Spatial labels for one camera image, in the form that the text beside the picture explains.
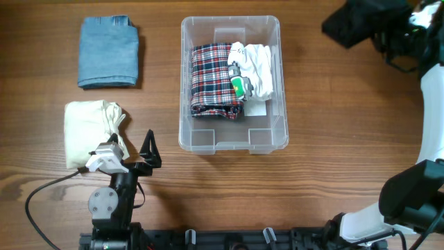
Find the folded blue cloth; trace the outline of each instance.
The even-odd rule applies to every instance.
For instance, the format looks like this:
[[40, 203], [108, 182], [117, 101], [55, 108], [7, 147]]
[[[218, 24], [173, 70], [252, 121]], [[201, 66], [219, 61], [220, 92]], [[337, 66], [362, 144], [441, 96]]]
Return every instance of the folded blue cloth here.
[[138, 77], [137, 29], [128, 16], [87, 17], [80, 32], [78, 86], [134, 86]]

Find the clear plastic container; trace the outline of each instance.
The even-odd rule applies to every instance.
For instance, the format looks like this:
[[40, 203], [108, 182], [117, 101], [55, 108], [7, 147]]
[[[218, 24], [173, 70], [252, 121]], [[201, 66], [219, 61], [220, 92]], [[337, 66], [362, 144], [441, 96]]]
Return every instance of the clear plastic container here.
[[[213, 42], [269, 45], [273, 95], [266, 116], [236, 120], [191, 116], [191, 49]], [[279, 20], [273, 16], [187, 17], [182, 22], [179, 144], [197, 154], [247, 149], [251, 154], [271, 153], [289, 143]]]

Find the wooden table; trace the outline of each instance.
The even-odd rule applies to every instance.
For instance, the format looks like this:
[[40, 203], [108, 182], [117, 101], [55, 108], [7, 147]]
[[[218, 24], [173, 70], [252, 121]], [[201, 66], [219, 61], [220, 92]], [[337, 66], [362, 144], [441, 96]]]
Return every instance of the wooden table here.
[[[48, 249], [24, 212], [37, 186], [66, 176], [64, 107], [116, 101], [137, 160], [155, 131], [163, 166], [141, 178], [146, 203], [133, 221], [145, 229], [275, 229], [322, 226], [340, 212], [377, 201], [384, 182], [412, 166], [420, 150], [422, 95], [415, 75], [385, 65], [369, 41], [347, 51], [321, 33], [334, 1], [184, 1], [0, 6], [0, 249]], [[84, 17], [128, 14], [139, 27], [140, 84], [77, 87]], [[197, 156], [178, 145], [180, 23], [199, 15], [274, 15], [280, 20], [290, 142], [267, 156], [247, 151]], [[31, 213], [62, 249], [92, 229], [89, 195], [103, 174], [77, 176], [37, 194]], [[137, 195], [137, 202], [142, 196]], [[409, 244], [415, 240], [411, 237]], [[440, 249], [431, 236], [423, 249]], [[399, 249], [399, 239], [391, 242]]]

